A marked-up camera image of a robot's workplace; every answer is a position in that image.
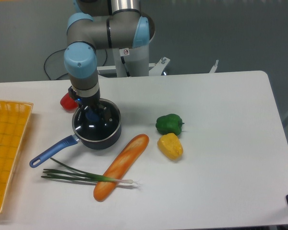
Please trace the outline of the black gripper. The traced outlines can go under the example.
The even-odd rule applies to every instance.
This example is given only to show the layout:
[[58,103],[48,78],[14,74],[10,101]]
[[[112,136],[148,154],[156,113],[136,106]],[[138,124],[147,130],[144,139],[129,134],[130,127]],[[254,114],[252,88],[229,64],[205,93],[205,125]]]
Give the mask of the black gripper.
[[78,107],[89,106],[93,109],[98,106],[98,116],[100,122],[113,122],[111,105],[109,103],[100,103],[100,89],[95,86],[89,90],[81,91],[72,86],[68,89],[69,97],[75,101]]

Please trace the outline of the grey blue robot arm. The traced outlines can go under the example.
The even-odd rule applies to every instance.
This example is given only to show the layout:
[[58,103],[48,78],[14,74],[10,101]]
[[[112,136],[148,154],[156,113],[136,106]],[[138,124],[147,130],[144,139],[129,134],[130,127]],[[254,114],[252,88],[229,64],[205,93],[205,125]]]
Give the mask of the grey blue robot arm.
[[118,75],[147,76],[149,42],[154,35],[138,0],[75,0],[78,12],[68,19],[64,65],[70,97],[93,111],[100,105],[96,51],[117,52]]

